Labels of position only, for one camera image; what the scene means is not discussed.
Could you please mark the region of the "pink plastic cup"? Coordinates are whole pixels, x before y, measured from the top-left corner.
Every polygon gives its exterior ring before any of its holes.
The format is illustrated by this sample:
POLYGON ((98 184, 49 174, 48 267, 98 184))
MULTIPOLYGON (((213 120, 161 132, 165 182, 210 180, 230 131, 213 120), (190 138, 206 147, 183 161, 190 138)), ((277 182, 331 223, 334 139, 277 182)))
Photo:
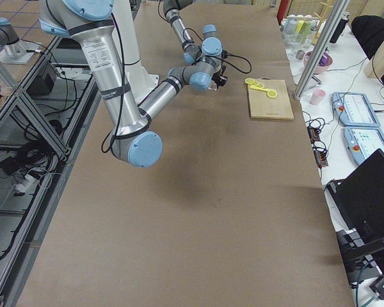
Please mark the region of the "pink plastic cup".
POLYGON ((322 89, 315 89, 310 98, 310 104, 316 106, 321 103, 321 101, 325 98, 326 92, 322 89))

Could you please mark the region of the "yellow plastic knife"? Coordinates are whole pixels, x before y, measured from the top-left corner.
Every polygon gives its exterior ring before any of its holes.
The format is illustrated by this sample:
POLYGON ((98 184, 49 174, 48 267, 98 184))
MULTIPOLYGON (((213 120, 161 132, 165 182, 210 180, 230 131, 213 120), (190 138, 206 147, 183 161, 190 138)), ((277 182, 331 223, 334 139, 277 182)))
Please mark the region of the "yellow plastic knife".
POLYGON ((261 87, 254 86, 254 85, 250 85, 250 86, 249 86, 249 89, 252 89, 252 90, 259 90, 259 91, 263 91, 263 92, 266 92, 266 93, 270 93, 270 92, 273 92, 273 91, 274 91, 273 89, 269 89, 269 88, 261 88, 261 87))

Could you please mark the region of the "bamboo cutting board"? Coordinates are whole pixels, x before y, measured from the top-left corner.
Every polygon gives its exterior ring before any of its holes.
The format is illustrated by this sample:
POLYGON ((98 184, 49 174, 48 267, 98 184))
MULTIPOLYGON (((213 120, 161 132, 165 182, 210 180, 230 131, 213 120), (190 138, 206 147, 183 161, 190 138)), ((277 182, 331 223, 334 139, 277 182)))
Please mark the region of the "bamboo cutting board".
POLYGON ((269 98, 266 92, 249 89, 252 84, 246 84, 250 118, 262 120, 293 120, 294 114, 289 99, 287 86, 280 79, 254 79, 264 84, 264 88, 273 89, 278 93, 277 98, 269 98))

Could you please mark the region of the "lemon slice top of pair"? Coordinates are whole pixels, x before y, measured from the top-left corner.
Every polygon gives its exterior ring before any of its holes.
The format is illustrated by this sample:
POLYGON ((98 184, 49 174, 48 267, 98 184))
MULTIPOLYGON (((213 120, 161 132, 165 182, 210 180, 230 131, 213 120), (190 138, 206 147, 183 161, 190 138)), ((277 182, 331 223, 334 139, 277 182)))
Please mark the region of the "lemon slice top of pair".
POLYGON ((268 91, 266 94, 269 98, 277 98, 278 96, 278 93, 276 91, 268 91))

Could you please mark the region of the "pink bowl with purple cloth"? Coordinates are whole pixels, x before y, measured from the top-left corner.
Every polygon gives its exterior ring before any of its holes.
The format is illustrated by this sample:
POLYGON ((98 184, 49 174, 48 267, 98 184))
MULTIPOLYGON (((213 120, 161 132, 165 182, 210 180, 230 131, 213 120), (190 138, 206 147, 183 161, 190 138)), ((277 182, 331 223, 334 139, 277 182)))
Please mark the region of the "pink bowl with purple cloth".
MULTIPOLYGON (((312 55, 312 51, 308 51, 305 53, 304 57, 303 57, 303 65, 304 67, 308 64, 310 58, 311 58, 311 55, 312 55)), ((328 68, 332 65, 333 63, 333 59, 332 57, 329 55, 329 51, 328 50, 325 50, 323 52, 323 55, 321 56, 317 66, 315 67, 314 69, 314 74, 321 74, 325 71, 328 70, 328 68)))

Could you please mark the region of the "teach pendant far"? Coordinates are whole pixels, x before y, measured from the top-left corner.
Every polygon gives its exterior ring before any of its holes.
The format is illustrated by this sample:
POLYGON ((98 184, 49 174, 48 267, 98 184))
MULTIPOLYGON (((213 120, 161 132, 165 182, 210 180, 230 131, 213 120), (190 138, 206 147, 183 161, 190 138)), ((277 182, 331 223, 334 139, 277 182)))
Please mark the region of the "teach pendant far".
POLYGON ((333 92, 332 109, 345 127, 380 127, 380 122, 364 93, 333 92))

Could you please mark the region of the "teach pendant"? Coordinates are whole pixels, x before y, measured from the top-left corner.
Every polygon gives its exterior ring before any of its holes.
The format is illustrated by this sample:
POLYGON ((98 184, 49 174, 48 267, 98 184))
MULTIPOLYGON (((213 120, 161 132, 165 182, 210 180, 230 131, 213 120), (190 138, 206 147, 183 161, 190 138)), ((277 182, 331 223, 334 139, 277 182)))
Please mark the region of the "teach pendant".
POLYGON ((347 126, 343 136, 356 165, 363 163, 377 149, 384 153, 384 134, 379 127, 347 126))
POLYGON ((380 127, 380 122, 364 93, 333 92, 332 109, 345 127, 380 127))

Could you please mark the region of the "teach pendant near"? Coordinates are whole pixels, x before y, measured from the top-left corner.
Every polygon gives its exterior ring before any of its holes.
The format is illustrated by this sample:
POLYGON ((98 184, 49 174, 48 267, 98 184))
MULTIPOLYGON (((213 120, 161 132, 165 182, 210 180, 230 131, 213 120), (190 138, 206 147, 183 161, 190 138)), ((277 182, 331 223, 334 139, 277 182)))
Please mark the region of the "teach pendant near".
POLYGON ((384 153, 384 134, 379 127, 347 126, 343 136, 356 165, 363 163, 377 149, 384 153))

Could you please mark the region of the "black laptop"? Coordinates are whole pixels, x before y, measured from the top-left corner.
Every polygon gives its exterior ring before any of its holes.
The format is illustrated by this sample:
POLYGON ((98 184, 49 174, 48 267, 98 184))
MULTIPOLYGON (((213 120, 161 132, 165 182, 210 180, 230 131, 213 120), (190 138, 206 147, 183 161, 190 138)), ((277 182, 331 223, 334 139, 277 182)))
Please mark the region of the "black laptop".
POLYGON ((347 178, 331 180, 329 193, 350 229, 367 239, 384 237, 384 153, 377 149, 347 178))

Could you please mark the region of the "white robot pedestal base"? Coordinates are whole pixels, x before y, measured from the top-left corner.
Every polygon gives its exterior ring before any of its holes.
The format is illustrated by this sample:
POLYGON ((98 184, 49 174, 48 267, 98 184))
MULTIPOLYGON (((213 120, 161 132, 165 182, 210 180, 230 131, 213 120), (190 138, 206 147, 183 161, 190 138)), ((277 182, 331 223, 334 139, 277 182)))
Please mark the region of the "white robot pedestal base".
POLYGON ((118 55, 122 58, 117 33, 117 29, 119 29, 124 50, 125 73, 131 85, 132 94, 134 95, 136 103, 139 104, 157 86, 159 76, 149 74, 141 63, 130 1, 114 1, 113 15, 116 19, 116 29, 113 31, 113 40, 118 55))

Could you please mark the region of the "aluminium frame post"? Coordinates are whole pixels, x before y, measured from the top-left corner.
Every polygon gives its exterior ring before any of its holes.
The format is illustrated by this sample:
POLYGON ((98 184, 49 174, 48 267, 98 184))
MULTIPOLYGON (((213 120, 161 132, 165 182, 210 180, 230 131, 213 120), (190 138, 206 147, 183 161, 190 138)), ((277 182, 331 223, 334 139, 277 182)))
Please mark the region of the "aluminium frame post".
POLYGON ((308 85, 309 81, 311 80, 314 70, 317 67, 317 64, 319 63, 327 45, 330 41, 330 38, 335 32, 335 29, 337 28, 337 25, 343 15, 343 13, 346 11, 346 8, 349 5, 350 0, 337 0, 334 3, 334 6, 332 8, 332 11, 330 15, 328 16, 328 19, 326 20, 324 24, 324 28, 321 31, 321 34, 319 36, 319 39, 314 47, 314 50, 312 51, 311 57, 306 65, 306 67, 303 70, 303 73, 296 85, 296 88, 293 93, 293 97, 295 100, 299 100, 301 96, 303 95, 303 92, 305 91, 306 86, 308 85))

